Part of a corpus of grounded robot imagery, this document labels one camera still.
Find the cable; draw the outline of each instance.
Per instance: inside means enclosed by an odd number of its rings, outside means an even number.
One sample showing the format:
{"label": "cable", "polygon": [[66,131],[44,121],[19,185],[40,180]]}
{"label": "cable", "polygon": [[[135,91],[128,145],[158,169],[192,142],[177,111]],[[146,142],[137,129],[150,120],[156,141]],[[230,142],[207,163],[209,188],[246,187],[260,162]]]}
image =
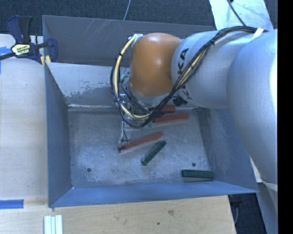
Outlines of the cable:
{"label": "cable", "polygon": [[[153,111],[148,111],[143,109],[142,105],[139,105],[139,102],[134,96],[129,96],[128,98],[121,98],[119,93],[119,85],[120,85],[120,62],[123,58],[123,55],[127,48],[139,37],[139,35],[135,34],[128,39],[128,42],[125,44],[121,52],[119,53],[118,58],[112,68],[110,82],[112,93],[116,99],[116,103],[119,105],[119,109],[121,112],[121,116],[124,121],[131,127],[134,128],[142,128],[149,123],[153,122],[154,118],[161,112],[163,107],[173,98],[175,93],[182,88],[199,70],[201,67],[209,49],[214,46],[217,41],[226,36],[227,34],[235,31],[243,31],[248,33],[255,33],[257,28],[247,27],[247,26],[236,26],[230,28],[224,28],[217,32],[217,34],[208,41],[203,47],[201,47],[198,52],[194,55],[191,61],[185,66],[185,69],[181,73],[181,75],[176,80],[171,92],[153,109]],[[142,115],[137,115],[131,112],[130,106],[133,105],[141,110]]]}
{"label": "cable", "polygon": [[127,13],[128,13],[128,10],[129,10],[130,3],[131,3],[131,0],[129,0],[129,2],[128,2],[127,10],[126,10],[126,13],[125,13],[123,21],[125,21],[125,19],[127,17]]}
{"label": "cable", "polygon": [[236,207],[235,208],[234,225],[236,225],[236,223],[238,222],[238,218],[239,218],[239,207]]}
{"label": "cable", "polygon": [[239,17],[238,13],[235,11],[235,9],[233,8],[230,0],[227,0],[229,6],[231,7],[231,10],[234,12],[234,14],[236,15],[236,17],[239,19],[239,21],[245,26],[247,27],[247,25],[242,21],[242,19]]}

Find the green marker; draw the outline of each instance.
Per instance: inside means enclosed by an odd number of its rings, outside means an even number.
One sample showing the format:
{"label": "green marker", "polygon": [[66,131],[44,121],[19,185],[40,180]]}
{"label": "green marker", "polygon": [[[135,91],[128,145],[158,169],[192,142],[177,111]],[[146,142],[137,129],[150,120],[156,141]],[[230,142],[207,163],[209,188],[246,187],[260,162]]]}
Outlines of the green marker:
{"label": "green marker", "polygon": [[141,160],[141,163],[143,165],[147,165],[166,145],[166,141],[161,140],[156,146],[151,150],[151,152],[148,153],[148,155]]}

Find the bin floor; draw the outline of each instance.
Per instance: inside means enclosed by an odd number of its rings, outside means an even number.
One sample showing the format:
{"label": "bin floor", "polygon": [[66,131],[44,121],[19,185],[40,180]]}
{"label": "bin floor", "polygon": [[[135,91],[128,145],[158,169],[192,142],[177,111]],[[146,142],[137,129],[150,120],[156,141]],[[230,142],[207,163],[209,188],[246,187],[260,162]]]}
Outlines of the bin floor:
{"label": "bin floor", "polygon": [[163,132],[166,146],[144,166],[141,159],[156,142],[120,154],[117,149],[122,122],[119,112],[69,112],[72,186],[176,182],[182,181],[182,169],[209,170],[197,111],[189,109],[176,113],[189,113],[189,119],[126,131],[131,140]]}

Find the white cable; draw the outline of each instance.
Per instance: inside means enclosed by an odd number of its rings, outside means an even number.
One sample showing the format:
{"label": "white cable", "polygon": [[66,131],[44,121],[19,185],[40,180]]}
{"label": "white cable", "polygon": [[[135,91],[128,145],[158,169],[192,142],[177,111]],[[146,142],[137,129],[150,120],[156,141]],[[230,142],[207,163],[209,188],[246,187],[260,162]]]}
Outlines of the white cable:
{"label": "white cable", "polygon": [[123,21],[125,21],[125,19],[127,17],[127,13],[128,13],[128,10],[129,10],[130,3],[131,3],[131,0],[129,0],[129,2],[128,2],[127,10],[126,10],[126,13],[125,13]]}

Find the yellow cable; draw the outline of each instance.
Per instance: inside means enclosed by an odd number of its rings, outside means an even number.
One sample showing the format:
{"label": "yellow cable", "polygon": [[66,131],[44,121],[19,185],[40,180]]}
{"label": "yellow cable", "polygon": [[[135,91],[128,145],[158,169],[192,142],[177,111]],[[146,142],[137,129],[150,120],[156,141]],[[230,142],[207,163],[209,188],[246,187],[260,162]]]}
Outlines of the yellow cable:
{"label": "yellow cable", "polygon": [[[115,70],[114,70],[114,76],[113,76],[113,80],[114,80],[114,90],[117,96],[119,96],[118,94],[118,72],[119,72],[119,66],[120,66],[120,62],[123,58],[123,55],[125,53],[125,51],[127,50],[127,48],[133,43],[133,41],[136,39],[137,35],[133,35],[131,37],[131,39],[126,43],[126,45],[124,46],[124,48],[121,50],[117,60],[116,60],[116,64],[115,64]],[[125,106],[123,106],[123,104],[120,104],[121,109],[125,112],[125,114],[127,114],[128,116],[130,116],[131,118],[135,118],[135,119],[145,119],[148,118],[150,114],[146,114],[144,116],[138,116],[138,115],[133,115]]]}

